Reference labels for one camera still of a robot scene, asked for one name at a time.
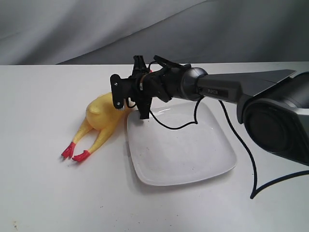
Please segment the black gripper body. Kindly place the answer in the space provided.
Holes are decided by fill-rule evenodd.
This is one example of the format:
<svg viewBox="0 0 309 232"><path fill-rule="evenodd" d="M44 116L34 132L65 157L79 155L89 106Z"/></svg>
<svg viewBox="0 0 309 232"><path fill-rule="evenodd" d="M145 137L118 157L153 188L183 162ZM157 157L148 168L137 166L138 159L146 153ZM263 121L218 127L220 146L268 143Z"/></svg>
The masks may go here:
<svg viewBox="0 0 309 232"><path fill-rule="evenodd" d="M112 102L115 109L123 109L127 99L135 104L140 97L159 98L169 102L172 98L183 98L181 80L183 72L177 69L162 68L145 75L122 79L118 74L110 77Z"/></svg>

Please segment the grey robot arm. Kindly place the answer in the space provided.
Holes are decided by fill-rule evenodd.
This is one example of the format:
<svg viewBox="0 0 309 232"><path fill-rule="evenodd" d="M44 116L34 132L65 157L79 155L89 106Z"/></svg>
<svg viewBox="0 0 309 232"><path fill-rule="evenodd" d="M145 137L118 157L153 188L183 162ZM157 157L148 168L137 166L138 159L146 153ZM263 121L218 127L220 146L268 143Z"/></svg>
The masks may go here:
<svg viewBox="0 0 309 232"><path fill-rule="evenodd" d="M203 68L178 64L160 56L151 71L140 55L132 74L110 77L116 109L133 101L141 119L148 119L153 98L199 101L203 97L234 103L236 117L263 150L304 165L309 163L309 74L283 69L266 72L209 74Z"/></svg>

